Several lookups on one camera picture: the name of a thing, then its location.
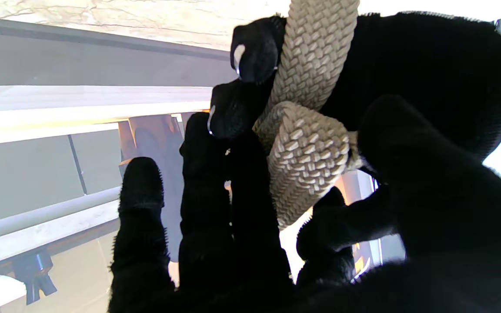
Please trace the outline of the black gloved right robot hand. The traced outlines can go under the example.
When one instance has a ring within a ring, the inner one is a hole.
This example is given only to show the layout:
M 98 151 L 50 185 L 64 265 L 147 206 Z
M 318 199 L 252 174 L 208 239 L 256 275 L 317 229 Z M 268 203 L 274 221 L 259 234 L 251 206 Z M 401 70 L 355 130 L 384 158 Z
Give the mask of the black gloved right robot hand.
M 169 271 L 162 176 L 155 161 L 124 172 L 110 267 L 110 313 L 501 313 L 501 178 L 447 140 L 402 97 L 364 114 L 359 149 L 388 186 L 406 250 L 353 280 L 349 252 L 310 252 L 290 279 L 268 192 L 262 146 L 250 133 L 225 189 L 227 147 L 187 121 L 180 206 L 180 285 Z

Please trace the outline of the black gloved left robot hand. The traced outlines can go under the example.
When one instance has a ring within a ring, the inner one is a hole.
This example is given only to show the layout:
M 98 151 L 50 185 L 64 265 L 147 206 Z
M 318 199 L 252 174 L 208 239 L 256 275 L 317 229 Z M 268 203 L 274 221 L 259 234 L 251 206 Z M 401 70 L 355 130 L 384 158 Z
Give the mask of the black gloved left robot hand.
M 287 19 L 236 26 L 239 78 L 216 85 L 207 130 L 234 139 L 266 109 Z M 360 15 L 342 73 L 320 113 L 356 131 L 368 107 L 399 95 L 450 141 L 481 160 L 501 142 L 501 34 L 492 23 L 411 11 Z

